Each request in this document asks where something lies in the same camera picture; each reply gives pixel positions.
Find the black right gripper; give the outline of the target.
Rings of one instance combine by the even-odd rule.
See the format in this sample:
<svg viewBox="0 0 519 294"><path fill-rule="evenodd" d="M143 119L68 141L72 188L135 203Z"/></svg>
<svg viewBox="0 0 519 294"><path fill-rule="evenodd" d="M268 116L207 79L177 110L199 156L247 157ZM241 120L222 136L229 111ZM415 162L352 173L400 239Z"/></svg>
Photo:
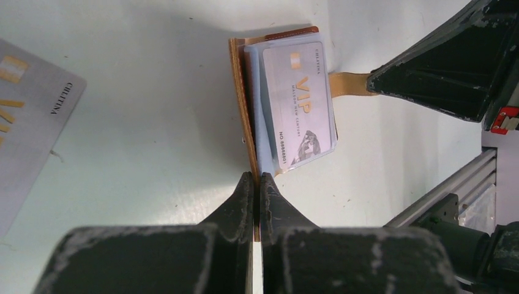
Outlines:
<svg viewBox="0 0 519 294"><path fill-rule="evenodd" d="M471 1L367 78L370 92L518 130L518 2Z"/></svg>

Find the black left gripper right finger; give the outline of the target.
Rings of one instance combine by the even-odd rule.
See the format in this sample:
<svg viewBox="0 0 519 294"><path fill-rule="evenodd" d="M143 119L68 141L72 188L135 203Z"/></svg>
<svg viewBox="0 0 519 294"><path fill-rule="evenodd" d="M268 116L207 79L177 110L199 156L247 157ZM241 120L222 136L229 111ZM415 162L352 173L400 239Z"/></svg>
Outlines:
<svg viewBox="0 0 519 294"><path fill-rule="evenodd" d="M459 293L445 248L417 227L321 228L263 173L264 293Z"/></svg>

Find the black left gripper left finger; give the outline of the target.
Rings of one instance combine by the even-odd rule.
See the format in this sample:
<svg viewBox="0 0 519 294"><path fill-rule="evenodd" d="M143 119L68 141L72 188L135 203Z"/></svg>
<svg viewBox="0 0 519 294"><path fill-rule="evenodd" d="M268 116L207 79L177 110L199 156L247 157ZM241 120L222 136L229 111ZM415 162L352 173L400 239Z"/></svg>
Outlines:
<svg viewBox="0 0 519 294"><path fill-rule="evenodd" d="M254 180L195 225L96 226L67 232L36 293L251 293Z"/></svg>

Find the silver VIP credit card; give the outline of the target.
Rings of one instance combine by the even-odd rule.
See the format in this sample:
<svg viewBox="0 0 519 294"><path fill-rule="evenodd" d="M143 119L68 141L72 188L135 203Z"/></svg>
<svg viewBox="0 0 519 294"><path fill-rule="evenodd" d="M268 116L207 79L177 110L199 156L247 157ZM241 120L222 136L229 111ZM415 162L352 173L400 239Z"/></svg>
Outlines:
<svg viewBox="0 0 519 294"><path fill-rule="evenodd" d="M260 56L280 172L332 152L337 134L323 44L279 45Z"/></svg>

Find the brown leather card holder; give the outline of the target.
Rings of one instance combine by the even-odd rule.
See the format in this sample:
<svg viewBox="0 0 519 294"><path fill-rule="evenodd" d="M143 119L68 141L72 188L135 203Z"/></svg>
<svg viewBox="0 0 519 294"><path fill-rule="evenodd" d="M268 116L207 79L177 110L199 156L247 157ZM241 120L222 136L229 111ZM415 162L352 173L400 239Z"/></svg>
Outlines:
<svg viewBox="0 0 519 294"><path fill-rule="evenodd" d="M369 96L368 75L330 73L316 26L228 44L252 175L266 193L275 176L335 149L332 99Z"/></svg>

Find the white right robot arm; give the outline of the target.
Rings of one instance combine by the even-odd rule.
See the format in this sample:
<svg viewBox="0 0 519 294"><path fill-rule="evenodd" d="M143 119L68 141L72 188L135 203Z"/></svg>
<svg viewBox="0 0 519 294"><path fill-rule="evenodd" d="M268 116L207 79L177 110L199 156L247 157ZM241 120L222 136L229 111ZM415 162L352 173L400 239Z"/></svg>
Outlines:
<svg viewBox="0 0 519 294"><path fill-rule="evenodd" d="M367 90L479 123L518 130L518 2L471 1L422 40L373 70ZM495 183L488 149L389 222L438 236L463 289L518 292L518 224L493 233L461 226L461 201Z"/></svg>

